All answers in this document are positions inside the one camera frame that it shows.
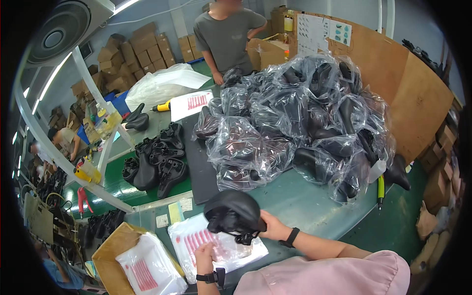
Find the black wristband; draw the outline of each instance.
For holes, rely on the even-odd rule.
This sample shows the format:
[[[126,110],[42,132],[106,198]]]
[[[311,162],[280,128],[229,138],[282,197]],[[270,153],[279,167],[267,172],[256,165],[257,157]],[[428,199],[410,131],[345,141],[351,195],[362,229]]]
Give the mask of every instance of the black wristband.
[[[300,229],[293,228],[292,232],[288,236],[288,239],[286,241],[279,240],[278,244],[282,245],[282,246],[285,246],[285,247],[288,247],[288,248],[295,248],[295,247],[293,247],[292,244],[293,244],[293,242],[294,242],[294,240],[295,240],[295,238],[296,238],[296,236],[298,235],[299,232],[300,232]]]

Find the red air blow gun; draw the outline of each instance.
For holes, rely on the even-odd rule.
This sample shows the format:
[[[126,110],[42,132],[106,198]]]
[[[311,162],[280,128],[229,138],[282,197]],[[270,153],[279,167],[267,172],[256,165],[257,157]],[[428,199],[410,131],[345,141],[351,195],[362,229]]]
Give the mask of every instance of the red air blow gun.
[[[82,214],[84,213],[84,200],[87,203],[87,206],[89,207],[89,210],[91,213],[93,213],[93,210],[90,207],[90,204],[88,203],[87,195],[85,194],[85,190],[83,187],[80,187],[77,190],[77,196],[78,196],[78,203],[79,203],[80,219],[82,219]]]

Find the black rubber mat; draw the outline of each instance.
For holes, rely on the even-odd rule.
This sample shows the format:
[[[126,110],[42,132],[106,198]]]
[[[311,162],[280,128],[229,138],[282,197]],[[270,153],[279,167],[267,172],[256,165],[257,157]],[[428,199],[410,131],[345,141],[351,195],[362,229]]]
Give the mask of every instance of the black rubber mat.
[[[192,132],[198,121],[200,113],[196,113],[182,119],[184,128],[185,152],[190,171],[190,180],[195,204],[200,205],[216,195],[219,190],[216,185],[216,170],[206,154],[205,141],[197,139],[192,141]]]

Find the white plastic bottle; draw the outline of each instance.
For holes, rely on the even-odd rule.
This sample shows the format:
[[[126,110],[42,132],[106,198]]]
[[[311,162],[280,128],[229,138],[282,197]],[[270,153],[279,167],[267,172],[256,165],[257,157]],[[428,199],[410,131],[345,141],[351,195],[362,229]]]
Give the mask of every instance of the white plastic bottle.
[[[375,162],[374,166],[371,167],[369,176],[367,177],[367,182],[373,183],[385,172],[385,170],[387,170],[387,162],[384,160],[378,160]]]

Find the man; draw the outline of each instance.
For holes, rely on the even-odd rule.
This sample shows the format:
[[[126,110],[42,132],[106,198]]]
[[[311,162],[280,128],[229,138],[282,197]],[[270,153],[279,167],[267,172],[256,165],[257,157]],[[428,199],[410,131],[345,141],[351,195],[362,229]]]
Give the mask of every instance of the man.
[[[37,140],[33,140],[28,144],[28,152],[32,155],[38,155],[42,160],[42,166],[44,169],[47,169],[48,165],[52,164],[54,171],[57,171],[58,168],[51,157],[41,148],[41,145]]]
[[[239,66],[243,75],[252,72],[247,43],[266,24],[262,15],[243,8],[241,0],[217,0],[210,11],[197,17],[196,47],[205,57],[216,84],[223,84],[223,75],[232,67]]]
[[[51,249],[48,249],[47,253],[45,253],[44,247],[40,242],[36,242],[34,248],[42,258],[44,268],[59,287],[75,290],[84,287],[84,274],[81,274],[71,267],[68,267],[67,264],[60,262]]]
[[[88,145],[72,129],[65,127],[57,130],[52,127],[48,131],[48,138],[53,144],[59,144],[70,154],[70,161],[76,163],[80,157],[86,156]]]

